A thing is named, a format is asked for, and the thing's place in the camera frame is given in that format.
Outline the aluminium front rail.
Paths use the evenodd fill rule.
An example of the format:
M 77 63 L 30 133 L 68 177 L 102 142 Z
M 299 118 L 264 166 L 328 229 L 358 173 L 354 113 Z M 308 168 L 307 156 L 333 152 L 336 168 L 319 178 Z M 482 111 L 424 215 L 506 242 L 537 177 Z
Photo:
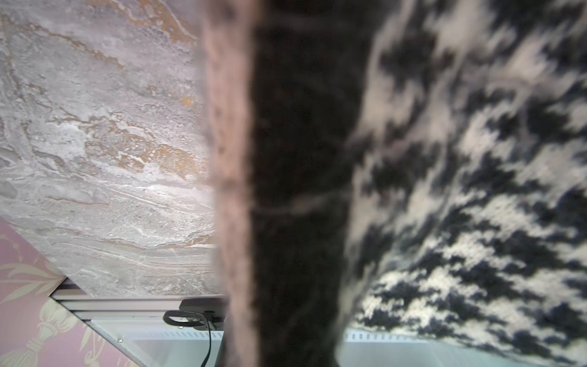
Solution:
M 93 298 L 69 279 L 52 298 L 140 366 L 225 366 L 223 331 L 172 327 L 163 315 L 182 296 Z M 517 366 L 517 361 L 424 339 L 348 330 L 339 366 Z

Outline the black white houndstooth scarf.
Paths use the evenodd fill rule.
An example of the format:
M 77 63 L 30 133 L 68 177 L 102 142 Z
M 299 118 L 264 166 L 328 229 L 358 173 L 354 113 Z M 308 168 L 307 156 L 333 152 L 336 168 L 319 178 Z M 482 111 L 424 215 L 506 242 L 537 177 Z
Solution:
M 584 1 L 207 1 L 226 366 L 348 327 L 586 364 Z

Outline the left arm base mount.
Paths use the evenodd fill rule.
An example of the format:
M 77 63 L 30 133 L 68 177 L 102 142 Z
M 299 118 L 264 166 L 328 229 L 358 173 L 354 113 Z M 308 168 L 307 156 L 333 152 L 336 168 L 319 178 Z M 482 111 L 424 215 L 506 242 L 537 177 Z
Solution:
M 226 306 L 222 298 L 188 298 L 174 310 L 163 315 L 172 327 L 194 328 L 202 331 L 225 330 Z

